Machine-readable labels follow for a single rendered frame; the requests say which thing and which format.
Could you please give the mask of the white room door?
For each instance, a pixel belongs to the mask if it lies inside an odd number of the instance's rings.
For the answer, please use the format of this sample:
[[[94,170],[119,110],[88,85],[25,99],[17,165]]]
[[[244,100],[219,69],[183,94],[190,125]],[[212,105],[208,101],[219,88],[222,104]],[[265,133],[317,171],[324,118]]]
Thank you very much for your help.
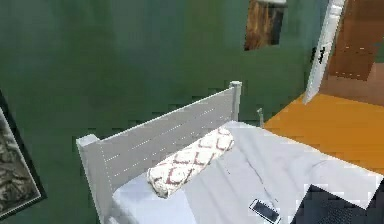
[[[309,74],[307,88],[303,96],[304,104],[309,103],[319,92],[328,58],[332,50],[333,41],[337,33],[338,24],[342,17],[345,1],[346,0],[329,0]]]

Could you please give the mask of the black blanket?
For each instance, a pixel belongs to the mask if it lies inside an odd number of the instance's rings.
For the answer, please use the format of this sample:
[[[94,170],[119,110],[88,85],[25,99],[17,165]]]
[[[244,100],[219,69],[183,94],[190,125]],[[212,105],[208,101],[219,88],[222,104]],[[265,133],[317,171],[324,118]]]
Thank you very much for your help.
[[[366,209],[311,185],[290,224],[384,224],[384,180]]]

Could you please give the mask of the black framed grey wall picture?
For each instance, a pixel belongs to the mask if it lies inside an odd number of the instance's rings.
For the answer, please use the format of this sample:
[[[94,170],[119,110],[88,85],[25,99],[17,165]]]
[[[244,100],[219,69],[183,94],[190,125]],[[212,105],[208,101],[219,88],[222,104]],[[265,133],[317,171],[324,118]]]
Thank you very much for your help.
[[[0,90],[0,221],[47,198]]]

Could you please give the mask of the black telephone with white rim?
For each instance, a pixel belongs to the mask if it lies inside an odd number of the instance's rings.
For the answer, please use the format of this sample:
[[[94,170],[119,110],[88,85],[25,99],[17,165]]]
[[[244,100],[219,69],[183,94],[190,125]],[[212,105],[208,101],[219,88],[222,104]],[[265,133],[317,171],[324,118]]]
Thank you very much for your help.
[[[279,224],[281,221],[281,217],[278,211],[259,199],[255,199],[250,204],[249,209],[261,216],[270,224]]]

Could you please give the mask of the white bed with slatted headboard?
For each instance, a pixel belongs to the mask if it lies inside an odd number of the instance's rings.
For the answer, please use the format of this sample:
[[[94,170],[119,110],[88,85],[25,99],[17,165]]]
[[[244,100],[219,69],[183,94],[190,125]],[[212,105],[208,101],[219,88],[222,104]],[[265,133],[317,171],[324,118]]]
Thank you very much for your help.
[[[249,209],[259,199],[290,224],[311,185],[366,209],[384,175],[239,121],[242,84],[105,139],[76,144],[100,224],[270,224]],[[234,145],[167,199],[149,168],[224,127]]]

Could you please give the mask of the white pillow with red pattern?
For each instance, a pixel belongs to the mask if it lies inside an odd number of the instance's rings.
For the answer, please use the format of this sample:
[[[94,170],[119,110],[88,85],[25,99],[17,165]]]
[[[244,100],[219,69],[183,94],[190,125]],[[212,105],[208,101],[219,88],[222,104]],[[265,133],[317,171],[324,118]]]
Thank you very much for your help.
[[[158,197],[167,199],[233,145],[231,132],[219,127],[149,168],[147,182]]]

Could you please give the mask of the brown framed wall picture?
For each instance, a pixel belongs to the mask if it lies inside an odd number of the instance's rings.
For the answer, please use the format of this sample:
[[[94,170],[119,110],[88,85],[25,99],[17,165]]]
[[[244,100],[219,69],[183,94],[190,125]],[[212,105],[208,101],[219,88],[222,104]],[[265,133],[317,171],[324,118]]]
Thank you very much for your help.
[[[249,0],[244,50],[278,45],[287,0]]]

